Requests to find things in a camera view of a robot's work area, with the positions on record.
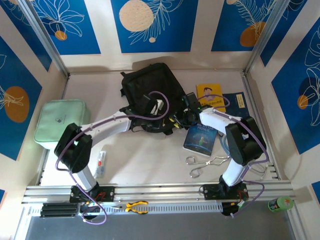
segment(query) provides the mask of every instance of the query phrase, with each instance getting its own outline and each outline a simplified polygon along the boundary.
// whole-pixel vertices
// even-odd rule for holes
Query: white floor
[[[225,94],[245,92],[240,72],[176,70],[173,71],[173,74],[186,93],[195,92],[196,84],[204,83],[221,84],[222,92]],[[119,72],[72,75],[68,82],[65,99],[84,100],[91,110],[91,122],[101,120],[128,105],[127,99],[121,97],[120,93],[122,79]],[[244,94],[249,112],[253,116],[249,98],[246,93]],[[193,167],[186,165],[186,157],[196,156],[199,161],[207,161],[209,158],[182,148],[186,134],[187,131],[184,129],[175,129],[174,133],[169,136],[143,131],[117,134],[105,139],[92,149],[90,170],[95,172],[98,154],[104,150],[107,156],[104,177],[97,179],[100,184],[134,185],[218,181],[220,175],[227,169],[227,162],[221,166],[207,166],[203,168],[200,177],[190,178],[189,172]],[[217,137],[211,157],[225,155]],[[55,170],[56,159],[57,157],[50,153],[41,185],[73,185],[68,174]],[[271,180],[274,176],[275,174],[268,170],[263,179]],[[249,171],[245,178],[260,180],[261,174]]]

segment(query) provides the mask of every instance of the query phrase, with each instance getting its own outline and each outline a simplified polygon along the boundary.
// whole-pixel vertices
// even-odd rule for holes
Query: yellow book
[[[198,84],[196,86],[196,93],[198,95],[198,99],[205,96],[199,100],[201,106],[210,105],[214,108],[225,105],[224,99],[220,97],[222,96],[222,90],[218,83]],[[211,94],[217,94],[220,96],[209,96]],[[217,110],[220,112],[226,112],[224,107],[220,107]]]

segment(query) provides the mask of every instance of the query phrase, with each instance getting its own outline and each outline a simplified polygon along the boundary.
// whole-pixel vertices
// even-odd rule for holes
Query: black backpack
[[[168,98],[169,112],[167,115],[163,119],[149,121],[141,126],[150,133],[172,134],[174,123],[169,120],[169,117],[184,110],[182,97],[186,94],[169,67],[165,63],[155,63],[135,72],[122,72],[121,75],[123,76],[121,96],[126,96],[129,107],[134,106],[144,95],[152,91],[159,91]],[[166,101],[160,94],[153,94],[152,97],[164,102],[163,108],[158,112],[160,116],[167,109]]]

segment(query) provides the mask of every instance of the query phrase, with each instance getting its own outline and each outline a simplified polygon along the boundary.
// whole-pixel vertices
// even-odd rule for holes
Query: cartoon face
[[[204,99],[207,101],[212,101],[214,99],[214,96],[208,96],[210,94],[212,94],[212,89],[209,87],[205,87],[203,91],[203,95],[206,97],[204,97]]]

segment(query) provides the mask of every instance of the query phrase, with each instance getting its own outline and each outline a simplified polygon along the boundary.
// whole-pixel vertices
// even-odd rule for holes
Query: white wall
[[[199,0],[191,52],[122,54],[110,0],[85,0],[97,38],[99,55],[63,55],[70,72],[138,70],[165,62],[177,69],[243,69],[250,51],[211,52],[225,0]]]
[[[271,82],[319,17],[319,0],[308,0],[267,66],[259,58],[251,71],[275,143],[277,161],[291,180],[308,239],[313,240],[320,236],[320,207],[311,188],[311,183],[320,181],[320,145],[299,155]]]
[[[14,236],[21,216],[20,203],[26,186],[34,184],[37,176],[43,148],[34,142],[33,137],[41,108],[44,103],[61,97],[66,81],[54,64],[51,65],[49,72],[45,70],[1,7],[0,22],[0,36],[42,86],[17,161],[0,154],[0,189],[7,192],[0,210],[2,240]]]

